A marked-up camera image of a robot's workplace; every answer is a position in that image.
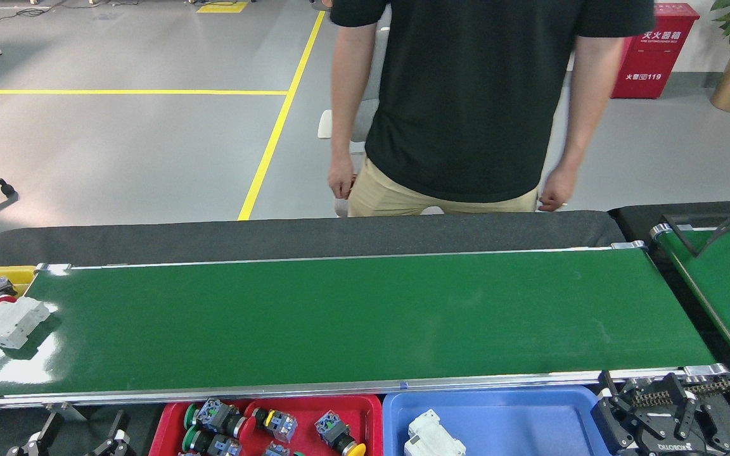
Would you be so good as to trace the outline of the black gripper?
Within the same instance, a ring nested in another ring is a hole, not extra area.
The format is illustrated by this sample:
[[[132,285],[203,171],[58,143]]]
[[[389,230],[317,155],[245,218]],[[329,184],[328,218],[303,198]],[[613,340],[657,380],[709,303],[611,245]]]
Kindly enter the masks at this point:
[[[625,380],[622,388],[610,372],[598,376],[601,390],[591,410],[592,418],[609,452],[622,455],[717,455],[716,448],[730,447],[708,399],[730,392],[730,380],[684,384],[667,374],[647,393],[647,438],[637,441],[639,424],[633,424],[634,401],[643,392],[637,380]]]

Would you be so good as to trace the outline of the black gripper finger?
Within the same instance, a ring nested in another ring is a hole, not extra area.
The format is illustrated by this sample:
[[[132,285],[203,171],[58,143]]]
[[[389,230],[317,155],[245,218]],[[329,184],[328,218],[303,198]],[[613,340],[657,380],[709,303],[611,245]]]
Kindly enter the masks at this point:
[[[119,410],[107,438],[101,442],[90,455],[131,455],[130,436],[125,430],[130,421],[129,415],[124,410]]]
[[[57,412],[52,412],[37,433],[29,436],[26,444],[9,448],[8,455],[49,455],[49,448],[63,427],[65,419]]]

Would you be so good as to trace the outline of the person's left hand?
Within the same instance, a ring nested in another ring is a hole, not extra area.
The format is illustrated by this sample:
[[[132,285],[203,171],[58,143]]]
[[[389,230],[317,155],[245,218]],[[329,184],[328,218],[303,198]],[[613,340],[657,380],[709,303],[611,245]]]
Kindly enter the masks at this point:
[[[538,199],[537,210],[540,212],[555,212],[565,207],[573,196],[579,169],[558,165],[553,168],[547,177]]]

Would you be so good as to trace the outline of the person's right hand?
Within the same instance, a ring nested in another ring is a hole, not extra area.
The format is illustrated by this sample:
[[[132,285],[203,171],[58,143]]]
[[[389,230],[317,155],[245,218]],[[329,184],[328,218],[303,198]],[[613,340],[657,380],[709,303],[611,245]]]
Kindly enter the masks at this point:
[[[349,154],[332,153],[328,167],[327,184],[336,199],[347,200],[356,179]]]

